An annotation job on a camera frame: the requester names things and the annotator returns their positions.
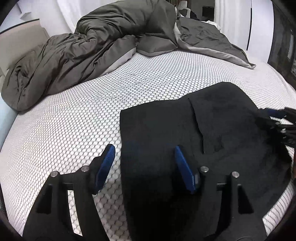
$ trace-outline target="bed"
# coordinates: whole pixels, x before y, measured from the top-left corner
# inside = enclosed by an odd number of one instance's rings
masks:
[[[12,226],[22,234],[30,208],[52,171],[74,172],[111,143],[116,158],[94,201],[110,240],[130,240],[120,182],[120,111],[155,100],[178,99],[222,81],[239,86],[260,108],[296,108],[296,92],[283,77],[270,65],[248,58],[257,65],[255,69],[181,50],[156,57],[136,53],[115,71],[20,112],[0,153],[0,183]],[[294,150],[288,150],[293,156]],[[293,196],[290,183],[262,217],[267,234],[280,222]],[[81,234],[71,191],[68,199],[73,230]]]

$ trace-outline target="mattress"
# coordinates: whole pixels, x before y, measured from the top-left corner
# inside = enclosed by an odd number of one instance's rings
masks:
[[[120,182],[120,111],[178,99],[222,81],[240,87],[257,107],[296,108],[296,92],[284,78],[270,65],[249,58],[257,64],[254,70],[179,50],[156,57],[136,53],[115,71],[48,96],[20,113],[0,153],[0,182],[10,223],[22,234],[48,175],[54,170],[75,172],[111,143],[116,158],[94,201],[110,240],[130,240]],[[294,150],[288,151],[293,156]],[[73,230],[81,235],[74,195],[68,194]],[[293,196],[290,183],[262,217],[267,234],[282,219]]]

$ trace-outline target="black cloth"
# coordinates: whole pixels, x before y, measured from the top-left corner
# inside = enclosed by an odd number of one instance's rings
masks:
[[[199,197],[183,192],[177,145],[186,149],[193,172],[197,162],[223,175],[239,172],[262,218],[288,185],[291,158],[279,141],[270,143],[261,115],[269,118],[231,83],[121,111],[121,181],[132,240],[201,240],[194,216]]]
[[[195,20],[198,20],[199,21],[199,19],[197,18],[197,16],[196,16],[196,14],[194,13],[194,12],[190,12],[190,18],[192,18],[192,19],[195,19]]]
[[[179,10],[180,14],[182,14],[183,17],[186,17],[188,10],[187,9],[182,9]]]

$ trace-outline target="hexagonal pattern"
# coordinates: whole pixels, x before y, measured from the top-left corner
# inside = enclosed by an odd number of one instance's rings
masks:
[[[94,201],[110,240],[130,240],[120,182],[120,111],[178,99],[222,81],[239,86],[258,107],[296,108],[295,91],[267,64],[257,63],[249,70],[177,50],[156,57],[136,53],[112,73],[48,96],[20,113],[0,153],[0,182],[11,224],[22,234],[34,200],[53,170],[74,172],[112,143],[116,158]],[[268,234],[293,195],[290,184],[263,218]],[[73,192],[69,192],[69,208],[73,230],[81,234]]]

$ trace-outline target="gray duvet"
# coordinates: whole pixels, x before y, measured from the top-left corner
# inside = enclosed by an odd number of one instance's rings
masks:
[[[1,95],[24,111],[46,95],[113,71],[136,51],[156,56],[177,48],[255,67],[215,26],[180,18],[165,0],[124,0],[92,11],[74,34],[52,36],[26,54],[9,69]]]

